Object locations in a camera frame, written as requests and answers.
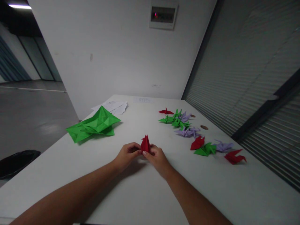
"purple origami crane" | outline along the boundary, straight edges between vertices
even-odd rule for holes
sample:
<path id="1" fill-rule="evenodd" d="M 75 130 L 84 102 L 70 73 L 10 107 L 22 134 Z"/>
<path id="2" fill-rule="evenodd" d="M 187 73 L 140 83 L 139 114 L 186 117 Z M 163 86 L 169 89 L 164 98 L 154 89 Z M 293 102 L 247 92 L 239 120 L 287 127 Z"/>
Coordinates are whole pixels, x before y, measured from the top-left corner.
<path id="1" fill-rule="evenodd" d="M 219 140 L 216 140 L 216 141 L 220 142 L 218 144 L 213 144 L 213 145 L 217 146 L 216 150 L 218 152 L 225 152 L 225 151 L 227 151 L 227 150 L 229 150 L 229 149 L 231 149 L 233 147 L 233 143 L 227 143 L 226 144 L 226 143 L 223 143 L 223 142 L 221 142 Z"/>
<path id="2" fill-rule="evenodd" d="M 186 129 L 184 127 L 182 131 L 178 130 L 178 131 L 175 131 L 175 132 L 178 133 L 178 134 L 180 134 L 184 138 L 189 138 L 191 136 L 194 136 L 194 138 L 196 139 L 197 136 L 200 136 L 200 134 L 196 133 L 197 131 L 200 131 L 200 129 L 196 129 L 195 127 L 194 128 L 188 128 L 188 129 Z"/>
<path id="3" fill-rule="evenodd" d="M 184 114 L 182 114 L 181 116 L 179 116 L 178 118 L 181 119 L 181 122 L 186 123 L 191 116 L 191 113 L 189 115 L 186 116 L 186 111 L 184 112 Z"/>
<path id="4" fill-rule="evenodd" d="M 193 136 L 195 139 L 197 138 L 197 136 L 202 136 L 200 134 L 197 134 L 197 131 L 200 131 L 200 129 L 196 129 L 195 127 L 192 127 L 192 128 L 190 128 L 190 131 L 193 132 Z"/>
<path id="5" fill-rule="evenodd" d="M 193 135 L 193 132 L 190 131 L 190 128 L 186 129 L 185 127 L 183 128 L 183 130 L 178 130 L 178 131 L 174 131 L 178 134 L 180 134 L 181 136 L 183 136 L 184 138 L 189 138 Z"/>

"forearm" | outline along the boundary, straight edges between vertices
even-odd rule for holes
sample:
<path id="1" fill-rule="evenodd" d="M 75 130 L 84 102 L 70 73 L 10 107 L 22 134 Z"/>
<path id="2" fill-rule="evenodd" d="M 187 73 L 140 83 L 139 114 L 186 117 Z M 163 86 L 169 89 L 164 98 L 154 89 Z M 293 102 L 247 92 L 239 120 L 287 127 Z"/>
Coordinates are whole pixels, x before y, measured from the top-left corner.
<path id="1" fill-rule="evenodd" d="M 86 204 L 118 175 L 114 162 L 50 193 L 11 224 L 73 224 Z"/>
<path id="2" fill-rule="evenodd" d="M 174 168 L 170 169 L 166 181 L 182 207 L 189 224 L 231 224 Z"/>

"person's left hand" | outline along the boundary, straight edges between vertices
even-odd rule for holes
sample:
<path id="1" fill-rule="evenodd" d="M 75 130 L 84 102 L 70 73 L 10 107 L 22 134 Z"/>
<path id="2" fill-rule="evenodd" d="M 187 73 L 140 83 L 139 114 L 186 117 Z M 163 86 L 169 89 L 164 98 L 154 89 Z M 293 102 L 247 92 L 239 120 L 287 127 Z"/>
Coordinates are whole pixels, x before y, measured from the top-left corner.
<path id="1" fill-rule="evenodd" d="M 123 145 L 117 157 L 113 160 L 117 168 L 122 172 L 134 158 L 142 154 L 141 146 L 132 142 Z"/>

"trash can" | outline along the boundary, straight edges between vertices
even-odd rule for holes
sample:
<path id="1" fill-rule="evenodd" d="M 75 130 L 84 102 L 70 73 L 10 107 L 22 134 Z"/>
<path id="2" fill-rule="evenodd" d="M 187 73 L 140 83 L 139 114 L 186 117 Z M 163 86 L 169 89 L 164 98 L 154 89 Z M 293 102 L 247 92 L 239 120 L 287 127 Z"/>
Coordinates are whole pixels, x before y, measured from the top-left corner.
<path id="1" fill-rule="evenodd" d="M 0 161 L 0 180 L 9 180 L 35 160 L 41 152 L 25 150 Z"/>

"blinds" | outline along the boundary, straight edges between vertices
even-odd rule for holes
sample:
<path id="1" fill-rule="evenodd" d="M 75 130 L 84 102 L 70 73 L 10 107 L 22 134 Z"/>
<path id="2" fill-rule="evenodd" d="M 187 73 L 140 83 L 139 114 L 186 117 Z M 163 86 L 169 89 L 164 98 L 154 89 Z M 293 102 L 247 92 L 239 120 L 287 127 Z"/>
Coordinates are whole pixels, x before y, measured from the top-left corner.
<path id="1" fill-rule="evenodd" d="M 300 92 L 240 144 L 300 191 Z"/>
<path id="2" fill-rule="evenodd" d="M 234 134 L 300 67 L 300 2 L 225 0 L 184 99 Z"/>

